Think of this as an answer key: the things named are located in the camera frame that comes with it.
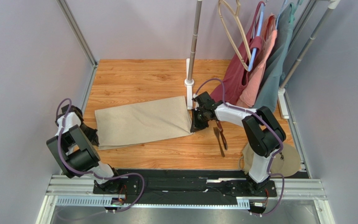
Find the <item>red garment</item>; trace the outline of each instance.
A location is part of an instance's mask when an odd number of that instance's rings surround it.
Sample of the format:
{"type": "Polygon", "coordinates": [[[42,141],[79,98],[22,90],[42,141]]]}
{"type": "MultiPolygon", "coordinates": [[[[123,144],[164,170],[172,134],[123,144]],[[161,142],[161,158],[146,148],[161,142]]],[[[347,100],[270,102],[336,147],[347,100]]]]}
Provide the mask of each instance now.
{"type": "MultiPolygon", "coordinates": [[[[250,27],[249,31],[246,34],[246,38],[249,43],[249,48],[251,49],[251,51],[253,48],[257,49],[256,56],[258,55],[260,49],[262,48],[262,38],[256,36],[255,38],[252,39],[252,31],[254,30],[255,20],[258,15],[261,4],[264,4],[264,2],[263,1],[259,2],[256,8],[254,19],[252,21],[252,26],[250,27]]],[[[247,61],[248,55],[245,49],[244,42],[241,43],[240,47],[238,48],[238,51],[242,55],[243,59],[247,61]]],[[[240,97],[242,91],[247,86],[247,83],[245,85],[242,84],[243,77],[246,76],[247,74],[248,72],[245,70],[237,54],[234,54],[226,70],[225,77],[223,78],[223,83],[225,85],[226,102],[229,102],[233,105],[237,103],[237,100],[240,97]]],[[[222,100],[222,93],[223,93],[223,88],[222,85],[220,84],[211,93],[211,97],[217,102],[219,100],[222,100]]]]}

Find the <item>gray floor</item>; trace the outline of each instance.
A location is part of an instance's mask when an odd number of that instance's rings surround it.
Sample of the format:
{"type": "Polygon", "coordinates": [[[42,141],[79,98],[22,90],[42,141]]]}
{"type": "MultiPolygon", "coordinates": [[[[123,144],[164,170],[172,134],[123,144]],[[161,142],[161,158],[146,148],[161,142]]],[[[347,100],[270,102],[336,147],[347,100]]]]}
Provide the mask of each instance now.
{"type": "MultiPolygon", "coordinates": [[[[275,201],[269,201],[271,209],[275,201]]],[[[63,218],[79,218],[103,211],[98,207],[56,207],[63,218]]],[[[123,213],[100,214],[76,222],[53,217],[52,224],[319,224],[312,200],[282,201],[277,210],[267,217],[250,216],[246,210],[149,209],[132,208],[123,213]]]]}

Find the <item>beige hat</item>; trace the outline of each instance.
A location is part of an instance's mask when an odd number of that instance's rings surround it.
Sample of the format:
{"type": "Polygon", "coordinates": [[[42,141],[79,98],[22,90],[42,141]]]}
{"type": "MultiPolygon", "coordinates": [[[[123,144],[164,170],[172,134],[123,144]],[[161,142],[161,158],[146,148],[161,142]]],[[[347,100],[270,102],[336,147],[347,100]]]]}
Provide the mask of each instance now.
{"type": "MultiPolygon", "coordinates": [[[[254,160],[254,151],[252,150],[249,143],[242,150],[244,156],[244,172],[249,172],[254,160]]],[[[271,164],[271,173],[280,173],[284,176],[292,176],[300,170],[300,156],[298,151],[293,147],[284,143],[284,149],[275,155],[273,163],[271,164]]]]}

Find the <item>fork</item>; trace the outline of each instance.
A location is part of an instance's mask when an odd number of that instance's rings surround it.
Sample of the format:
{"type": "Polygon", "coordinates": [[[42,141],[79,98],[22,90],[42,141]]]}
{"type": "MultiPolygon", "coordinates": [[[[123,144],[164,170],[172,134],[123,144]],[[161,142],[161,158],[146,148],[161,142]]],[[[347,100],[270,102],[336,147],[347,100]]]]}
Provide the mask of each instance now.
{"type": "Polygon", "coordinates": [[[223,152],[223,148],[222,145],[220,144],[220,131],[217,127],[213,127],[213,132],[215,133],[216,138],[218,139],[218,143],[219,143],[219,148],[220,148],[220,154],[222,155],[222,157],[225,157],[225,153],[223,152]]]}

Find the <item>beige hanger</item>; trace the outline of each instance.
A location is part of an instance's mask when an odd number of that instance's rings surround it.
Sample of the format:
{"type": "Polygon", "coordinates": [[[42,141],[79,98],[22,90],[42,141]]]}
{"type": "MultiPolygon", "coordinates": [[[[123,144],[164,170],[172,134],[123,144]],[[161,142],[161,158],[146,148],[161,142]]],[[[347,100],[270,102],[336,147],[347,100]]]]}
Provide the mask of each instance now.
{"type": "Polygon", "coordinates": [[[234,12],[234,10],[229,6],[229,4],[225,0],[219,0],[218,1],[218,13],[219,13],[220,20],[222,20],[223,27],[225,28],[227,37],[229,38],[229,41],[230,41],[231,45],[233,46],[235,53],[237,54],[238,58],[240,59],[242,65],[245,68],[245,70],[248,71],[248,65],[245,63],[244,58],[242,58],[237,46],[235,45],[235,43],[234,43],[234,41],[233,41],[233,39],[232,39],[232,37],[231,37],[231,35],[229,33],[229,30],[227,29],[226,23],[223,20],[222,13],[220,12],[220,4],[222,4],[222,3],[230,11],[230,13],[232,14],[235,22],[237,23],[238,29],[240,29],[242,41],[244,41],[244,45],[245,45],[245,49],[247,51],[248,58],[251,58],[251,50],[249,49],[249,43],[247,41],[247,37],[245,35],[244,28],[242,27],[240,19],[238,18],[238,13],[240,12],[240,6],[241,6],[240,1],[239,0],[235,1],[235,3],[237,4],[237,8],[236,8],[236,11],[234,12]]]}

